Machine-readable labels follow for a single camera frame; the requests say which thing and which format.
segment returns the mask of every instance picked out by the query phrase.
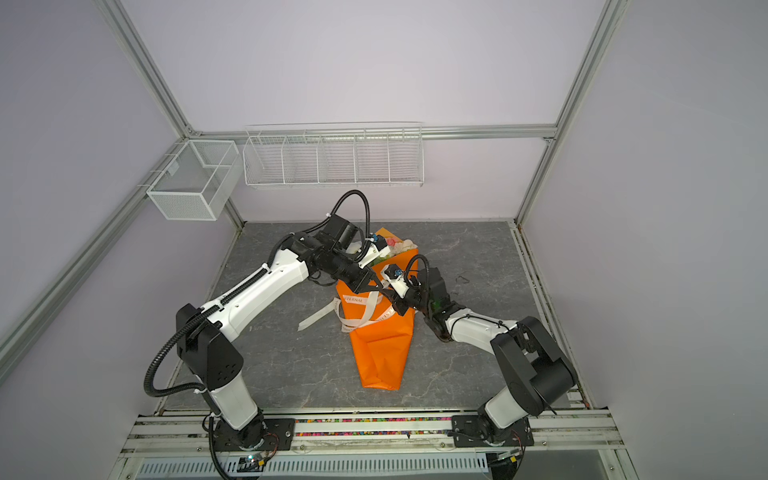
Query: divided wire rack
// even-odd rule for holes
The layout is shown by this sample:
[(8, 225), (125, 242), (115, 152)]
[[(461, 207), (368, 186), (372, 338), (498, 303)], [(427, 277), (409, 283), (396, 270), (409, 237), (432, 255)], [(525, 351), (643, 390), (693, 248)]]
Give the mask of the divided wire rack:
[(268, 131), (248, 127), (243, 146), (246, 184), (262, 189), (424, 183), (420, 124), (333, 126)]
[(168, 220), (216, 220), (242, 174), (235, 142), (188, 140), (147, 195)]

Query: robotic arm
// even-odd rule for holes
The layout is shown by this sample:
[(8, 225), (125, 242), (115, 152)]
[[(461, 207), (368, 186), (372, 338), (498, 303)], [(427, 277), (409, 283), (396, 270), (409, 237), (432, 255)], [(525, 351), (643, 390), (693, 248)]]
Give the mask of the robotic arm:
[[(360, 252), (346, 252), (359, 229), (336, 211), (351, 194), (363, 199), (369, 218), (367, 200), (359, 191), (351, 190), (323, 222), (286, 235), (273, 248), (268, 261), (232, 290), (200, 308), (190, 304), (182, 307), (176, 315), (177, 334), (147, 371), (145, 392), (165, 396), (195, 389), (214, 414), (221, 415), (224, 422), (220, 428), (227, 430), (227, 437), (235, 445), (256, 448), (264, 437), (263, 416), (247, 391), (242, 377), (243, 357), (232, 342), (277, 297), (297, 283), (315, 280), (320, 273), (343, 281), (355, 293), (381, 292), (400, 314), (410, 308), (420, 311), (443, 342), (470, 343), (495, 355), (507, 386), (478, 409), (480, 437), (490, 445), (503, 442), (512, 423), (526, 415), (540, 414), (576, 383), (573, 366), (537, 319), (499, 320), (457, 304), (450, 299), (439, 270), (429, 268), (423, 255), (414, 258), (424, 263), (414, 276), (409, 277), (413, 262), (405, 272), (391, 265), (383, 272), (386, 281), (382, 284), (369, 264), (387, 255), (389, 248), (385, 239), (369, 232), (369, 220)], [(155, 389), (157, 367), (174, 345), (200, 381)], [(529, 360), (525, 352), (535, 358)]]

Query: black mounting plate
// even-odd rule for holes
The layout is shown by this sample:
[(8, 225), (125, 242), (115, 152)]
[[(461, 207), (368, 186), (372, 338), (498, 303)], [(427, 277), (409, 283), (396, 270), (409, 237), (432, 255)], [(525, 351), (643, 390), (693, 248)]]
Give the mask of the black mounting plate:
[[(293, 440), (293, 427), (296, 426), (296, 419), (264, 419), (266, 424), (266, 431), (264, 432), (264, 442), (259, 445), (256, 450), (268, 450), (272, 451), (275, 448), (275, 442), (277, 443), (277, 450), (290, 450), (290, 444)], [(275, 440), (272, 435), (267, 433), (273, 433), (277, 435), (279, 440)], [(229, 442), (229, 439), (220, 438), (218, 435), (214, 435), (214, 449), (217, 452), (242, 452), (237, 445)]]
[[(478, 415), (454, 415), (451, 417), (451, 427), (455, 433), (453, 435), (453, 443), (457, 447), (490, 446), (482, 440), (477, 440), (481, 435), (479, 420), (480, 417)], [(528, 417), (519, 419), (510, 426), (510, 429), (518, 434), (523, 446), (529, 447), (533, 445), (533, 434), (531, 433), (531, 424), (528, 422)], [(514, 435), (510, 435), (501, 446), (515, 447), (519, 446), (519, 444), (517, 438)]]

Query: white panel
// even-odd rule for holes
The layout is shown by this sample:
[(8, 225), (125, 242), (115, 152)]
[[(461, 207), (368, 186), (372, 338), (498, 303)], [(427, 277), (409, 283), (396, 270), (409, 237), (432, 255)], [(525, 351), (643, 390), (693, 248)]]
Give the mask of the white panel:
[[(138, 218), (0, 388), (3, 478), (107, 478), (139, 413), (144, 373), (186, 303), (200, 305), (232, 240), (228, 218)], [(171, 353), (157, 374), (166, 386)]]
[(0, 336), (176, 140), (90, 0), (0, 15)]
[(603, 0), (124, 0), (203, 131), (554, 123)]
[(640, 478), (765, 478), (768, 3), (630, 4), (525, 231)]
[[(424, 142), (423, 187), (361, 187), (374, 220), (511, 218), (541, 159), (540, 138), (430, 140)], [(342, 188), (254, 190), (239, 184), (235, 206), (246, 221), (321, 220)], [(364, 218), (359, 199), (339, 214)]]

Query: gray tabletop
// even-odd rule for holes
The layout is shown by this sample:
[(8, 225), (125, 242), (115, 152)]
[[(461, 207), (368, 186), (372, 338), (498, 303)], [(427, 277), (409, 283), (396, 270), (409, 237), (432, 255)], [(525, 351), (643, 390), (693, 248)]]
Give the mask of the gray tabletop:
[[(451, 298), (500, 319), (538, 317), (509, 226), (505, 222), (402, 222), (386, 227), (411, 239), (440, 269)], [(285, 233), (304, 223), (248, 223), (227, 262), (215, 295), (237, 285), (268, 257)], [(267, 307), (234, 345), (245, 359), (243, 377), (261, 408), (418, 407), (476, 409), (504, 386), (493, 355), (464, 343), (443, 343), (417, 314), (400, 390), (360, 385), (349, 334), (332, 313), (297, 332), (298, 323), (336, 295), (304, 282)], [(183, 367), (176, 384), (193, 381)], [(166, 409), (206, 409), (192, 392), (171, 396)]]

